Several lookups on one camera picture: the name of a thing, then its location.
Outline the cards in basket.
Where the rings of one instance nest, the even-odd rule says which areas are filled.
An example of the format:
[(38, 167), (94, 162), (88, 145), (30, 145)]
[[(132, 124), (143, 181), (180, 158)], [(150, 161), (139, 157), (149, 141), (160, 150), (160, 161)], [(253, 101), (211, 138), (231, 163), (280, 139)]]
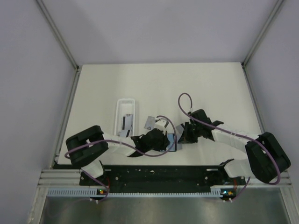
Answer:
[(131, 134), (131, 130), (130, 129), (124, 129), (124, 130), (120, 130), (118, 132), (117, 136), (126, 138), (126, 137), (129, 137), (130, 134)]
[(134, 115), (133, 114), (125, 114), (122, 117), (122, 124), (121, 124), (121, 129), (132, 129), (134, 122)]

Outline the white plastic basket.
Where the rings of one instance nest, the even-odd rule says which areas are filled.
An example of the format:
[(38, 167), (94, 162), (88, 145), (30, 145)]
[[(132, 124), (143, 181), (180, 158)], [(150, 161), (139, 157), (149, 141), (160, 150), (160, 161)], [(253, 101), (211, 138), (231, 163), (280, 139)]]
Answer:
[(119, 137), (136, 136), (136, 101), (133, 98), (122, 98), (117, 101), (114, 135)]

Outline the right aluminium frame post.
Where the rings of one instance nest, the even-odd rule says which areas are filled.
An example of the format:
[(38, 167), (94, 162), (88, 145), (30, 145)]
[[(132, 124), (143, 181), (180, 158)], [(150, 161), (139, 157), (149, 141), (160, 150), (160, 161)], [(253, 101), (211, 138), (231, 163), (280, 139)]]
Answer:
[(253, 44), (251, 45), (248, 53), (246, 54), (243, 62), (242, 62), (242, 67), (245, 69), (246, 66), (249, 64), (251, 61), (252, 57), (258, 50), (260, 44), (263, 42), (265, 36), (267, 35), (268, 31), (270, 30), (271, 26), (273, 25), (275, 19), (279, 15), (280, 11), (282, 10), (285, 0), (277, 0), (268, 15), (265, 23), (263, 24), (262, 28), (258, 32), (258, 35), (256, 36), (256, 39), (254, 40)]

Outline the diamond print silver card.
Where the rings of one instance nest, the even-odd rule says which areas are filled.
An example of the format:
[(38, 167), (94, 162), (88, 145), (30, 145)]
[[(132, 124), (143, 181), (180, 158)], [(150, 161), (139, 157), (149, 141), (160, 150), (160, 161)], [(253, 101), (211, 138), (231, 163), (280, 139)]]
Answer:
[(155, 126), (155, 123), (156, 123), (156, 117), (148, 116), (144, 128), (146, 130), (152, 130)]

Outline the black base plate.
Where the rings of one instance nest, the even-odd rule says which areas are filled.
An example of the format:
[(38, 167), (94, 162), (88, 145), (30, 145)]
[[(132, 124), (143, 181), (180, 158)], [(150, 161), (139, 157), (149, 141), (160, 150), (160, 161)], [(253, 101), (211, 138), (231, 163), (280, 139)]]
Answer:
[(113, 193), (195, 193), (212, 186), (241, 186), (245, 180), (229, 177), (223, 166), (106, 165), (103, 177)]

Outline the silver card near holder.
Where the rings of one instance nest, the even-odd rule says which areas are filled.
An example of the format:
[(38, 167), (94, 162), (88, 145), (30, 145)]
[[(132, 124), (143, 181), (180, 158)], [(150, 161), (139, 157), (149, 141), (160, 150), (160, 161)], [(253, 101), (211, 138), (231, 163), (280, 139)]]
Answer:
[(178, 134), (182, 134), (184, 132), (184, 128), (185, 128), (184, 124), (180, 124), (180, 125), (176, 126), (176, 130), (177, 130)]

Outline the left aluminium frame post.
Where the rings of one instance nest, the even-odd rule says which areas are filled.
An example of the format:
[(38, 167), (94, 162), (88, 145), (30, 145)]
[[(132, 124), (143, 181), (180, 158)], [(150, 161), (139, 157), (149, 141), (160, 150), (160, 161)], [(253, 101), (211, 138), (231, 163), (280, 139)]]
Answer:
[(76, 60), (74, 59), (74, 57), (73, 57), (70, 49), (68, 48), (63, 36), (61, 35), (58, 27), (56, 26), (52, 16), (50, 15), (44, 1), (43, 0), (35, 0), (35, 3), (37, 5), (38, 9), (40, 10), (42, 16), (46, 20), (52, 34), (54, 35), (54, 38), (56, 39), (56, 42), (60, 46), (60, 49), (62, 50), (62, 52), (66, 56), (67, 60), (71, 64), (72, 68), (75, 71), (78, 71), (79, 70), (79, 65), (77, 64)]

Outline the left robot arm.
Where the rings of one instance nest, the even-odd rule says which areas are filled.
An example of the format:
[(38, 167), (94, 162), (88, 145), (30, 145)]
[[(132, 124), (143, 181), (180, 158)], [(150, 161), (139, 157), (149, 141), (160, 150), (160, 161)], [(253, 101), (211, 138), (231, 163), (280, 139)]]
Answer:
[(100, 126), (92, 126), (66, 140), (65, 158), (81, 169), (90, 180), (101, 185), (106, 174), (100, 156), (105, 152), (120, 154), (128, 158), (159, 157), (175, 147), (167, 131), (154, 128), (146, 134), (120, 137), (106, 134)]

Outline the upper cards in basket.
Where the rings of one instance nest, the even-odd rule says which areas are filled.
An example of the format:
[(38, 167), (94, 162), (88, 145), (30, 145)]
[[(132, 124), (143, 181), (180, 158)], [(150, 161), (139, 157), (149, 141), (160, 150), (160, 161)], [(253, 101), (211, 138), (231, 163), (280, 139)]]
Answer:
[(121, 124), (121, 129), (132, 129), (134, 122), (134, 115), (133, 114), (125, 114), (122, 117), (122, 124)]

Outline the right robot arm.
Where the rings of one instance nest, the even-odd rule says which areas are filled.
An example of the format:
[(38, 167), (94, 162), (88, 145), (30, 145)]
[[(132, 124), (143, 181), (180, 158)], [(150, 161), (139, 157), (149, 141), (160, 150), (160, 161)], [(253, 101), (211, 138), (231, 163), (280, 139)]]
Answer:
[(189, 121), (178, 126), (179, 144), (197, 143), (199, 138), (223, 143), (246, 154), (245, 159), (228, 159), (222, 163), (218, 179), (222, 184), (230, 184), (235, 177), (255, 177), (259, 181), (276, 185), (280, 183), (282, 172), (290, 165), (290, 159), (276, 137), (270, 132), (252, 134), (237, 131), (224, 122), (211, 119), (203, 109), (187, 113)]

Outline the blue card holder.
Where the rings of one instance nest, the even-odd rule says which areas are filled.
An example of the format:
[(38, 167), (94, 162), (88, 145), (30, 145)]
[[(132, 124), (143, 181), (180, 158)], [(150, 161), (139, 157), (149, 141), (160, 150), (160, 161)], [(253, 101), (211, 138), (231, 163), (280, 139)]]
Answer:
[(178, 144), (177, 142), (174, 143), (174, 137), (175, 137), (175, 135), (173, 133), (170, 133), (170, 134), (167, 135), (169, 144), (166, 147), (166, 150), (164, 150), (163, 152), (166, 152), (166, 151), (176, 152), (176, 151), (179, 151), (179, 150), (183, 149), (181, 144)]

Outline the aluminium frame post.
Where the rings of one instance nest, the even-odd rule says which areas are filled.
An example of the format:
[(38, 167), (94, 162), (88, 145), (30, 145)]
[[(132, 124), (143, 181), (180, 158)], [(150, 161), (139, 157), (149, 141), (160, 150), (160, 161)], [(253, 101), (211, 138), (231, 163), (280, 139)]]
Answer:
[(263, 42), (265, 36), (267, 35), (268, 31), (270, 30), (271, 26), (273, 25), (275, 19), (279, 15), (280, 11), (282, 10), (285, 0), (277, 0), (268, 15), (265, 23), (263, 24), (262, 28), (258, 32), (258, 35), (256, 36), (256, 39), (254, 40), (253, 44), (251, 45), (248, 53), (246, 54), (243, 62), (242, 62), (242, 67), (245, 69), (246, 66), (249, 64), (251, 61), (252, 57), (258, 50), (260, 44)]
[(54, 38), (56, 39), (56, 42), (60, 46), (60, 49), (62, 50), (62, 52), (66, 56), (67, 60), (71, 64), (72, 68), (75, 71), (78, 71), (79, 70), (79, 65), (77, 64), (76, 60), (74, 59), (74, 57), (73, 57), (70, 49), (68, 48), (63, 36), (61, 35), (58, 27), (56, 26), (52, 16), (50, 15), (44, 1), (43, 0), (35, 0), (35, 3), (37, 5), (38, 9), (40, 10), (42, 16), (46, 20), (52, 34), (54, 35)]

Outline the lower cards in basket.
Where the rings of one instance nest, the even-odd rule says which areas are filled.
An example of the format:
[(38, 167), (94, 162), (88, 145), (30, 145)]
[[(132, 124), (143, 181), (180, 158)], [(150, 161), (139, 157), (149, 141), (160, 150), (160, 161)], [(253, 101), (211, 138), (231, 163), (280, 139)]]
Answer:
[(131, 130), (130, 129), (124, 129), (124, 130), (120, 130), (118, 132), (117, 136), (126, 138), (126, 137), (129, 137), (130, 134), (131, 134)]

